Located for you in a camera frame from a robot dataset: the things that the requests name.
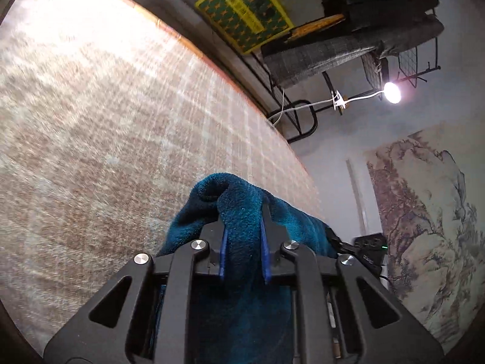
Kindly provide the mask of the yellow green patterned box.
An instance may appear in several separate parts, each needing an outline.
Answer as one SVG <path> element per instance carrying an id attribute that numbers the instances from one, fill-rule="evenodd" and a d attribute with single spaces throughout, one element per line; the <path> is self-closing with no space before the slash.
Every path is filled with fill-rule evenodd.
<path id="1" fill-rule="evenodd" d="M 241 54 L 293 28 L 280 0 L 198 0 L 195 8 Z"/>

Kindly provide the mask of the grey folded clothes on rack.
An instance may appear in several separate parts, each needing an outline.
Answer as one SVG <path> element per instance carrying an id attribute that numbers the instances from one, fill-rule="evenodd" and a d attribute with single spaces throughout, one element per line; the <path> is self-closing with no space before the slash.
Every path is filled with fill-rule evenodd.
<path id="1" fill-rule="evenodd" d="M 366 53 L 396 57 L 439 36 L 438 0 L 320 0 L 332 23 L 261 48 L 275 83 L 289 88 Z"/>

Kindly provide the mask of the beige checked bed sheet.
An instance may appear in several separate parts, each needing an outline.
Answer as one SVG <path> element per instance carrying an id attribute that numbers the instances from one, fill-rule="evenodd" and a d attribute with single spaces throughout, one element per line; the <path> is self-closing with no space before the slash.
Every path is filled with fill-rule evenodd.
<path id="1" fill-rule="evenodd" d="M 226 172 L 315 217 L 289 144 L 188 39 L 132 0 L 14 0 L 1 23 L 1 300 L 32 348 L 193 186 Z"/>

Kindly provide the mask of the black metal clothes rack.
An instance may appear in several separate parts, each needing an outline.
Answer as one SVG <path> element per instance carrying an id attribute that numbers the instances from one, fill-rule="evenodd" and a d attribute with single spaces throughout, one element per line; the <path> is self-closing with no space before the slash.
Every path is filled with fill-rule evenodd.
<path id="1" fill-rule="evenodd" d="M 425 80 L 426 74 L 441 69 L 438 56 L 438 38 L 381 60 L 364 54 L 315 76 L 313 81 L 301 83 L 295 88 L 296 95 L 289 94 L 286 89 L 275 84 L 259 51 L 238 59 L 245 67 L 242 85 L 257 107 L 265 115 L 270 115 L 283 105 L 298 106 L 303 100 L 310 103 L 307 100 L 310 85 L 314 85 L 317 90 L 328 91 L 331 95 L 339 90 L 347 98 L 380 90 L 387 81 L 398 85 L 408 83 L 416 87 L 419 81 Z M 330 109 L 330 106 L 323 104 L 310 109 L 286 112 L 278 129 L 288 143 L 303 140 L 317 129 L 317 115 Z"/>

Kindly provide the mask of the teal plaid fleece garment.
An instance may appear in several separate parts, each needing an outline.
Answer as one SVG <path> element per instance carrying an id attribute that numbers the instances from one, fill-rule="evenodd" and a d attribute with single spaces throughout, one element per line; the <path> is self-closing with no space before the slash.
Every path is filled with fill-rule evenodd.
<path id="1" fill-rule="evenodd" d="M 211 174 L 192 189 L 169 227 L 160 255 L 175 252 L 222 220 L 227 234 L 224 276 L 196 284 L 194 336 L 198 363 L 290 363 L 293 319 L 289 288 L 270 285 L 261 269 L 262 206 L 273 222 L 317 255 L 335 258 L 333 230 L 270 192 L 233 174 Z"/>

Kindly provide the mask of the landscape painting wall hanging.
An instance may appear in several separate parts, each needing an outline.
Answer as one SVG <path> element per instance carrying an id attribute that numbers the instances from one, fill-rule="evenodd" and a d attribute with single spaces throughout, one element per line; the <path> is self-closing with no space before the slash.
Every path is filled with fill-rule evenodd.
<path id="1" fill-rule="evenodd" d="M 394 291 L 449 352 L 484 304 L 484 122 L 440 123 L 365 157 Z"/>

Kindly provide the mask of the white clip lamp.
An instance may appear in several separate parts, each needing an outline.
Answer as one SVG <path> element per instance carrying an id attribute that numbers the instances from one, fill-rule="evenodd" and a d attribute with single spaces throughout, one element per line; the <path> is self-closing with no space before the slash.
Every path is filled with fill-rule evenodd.
<path id="1" fill-rule="evenodd" d="M 383 89 L 377 91 L 371 91 L 370 93 L 366 93 L 365 95 L 357 95 L 351 98 L 345 98 L 341 93 L 337 90 L 335 95 L 333 95 L 329 99 L 324 99 L 316 102 L 307 103 L 303 100 L 302 104 L 298 106 L 290 106 L 289 104 L 283 105 L 280 109 L 277 109 L 275 113 L 271 113 L 269 117 L 267 117 L 267 121 L 272 125 L 275 126 L 280 120 L 281 117 L 286 112 L 296 112 L 301 109 L 310 109 L 316 106 L 320 106 L 325 104 L 326 106 L 330 106 L 332 109 L 336 110 L 338 108 L 346 109 L 347 105 L 352 102 L 370 99 L 376 97 L 378 95 L 383 95 L 384 98 L 392 104 L 397 104 L 402 99 L 402 93 L 398 85 L 394 82 L 388 81 L 384 84 Z"/>

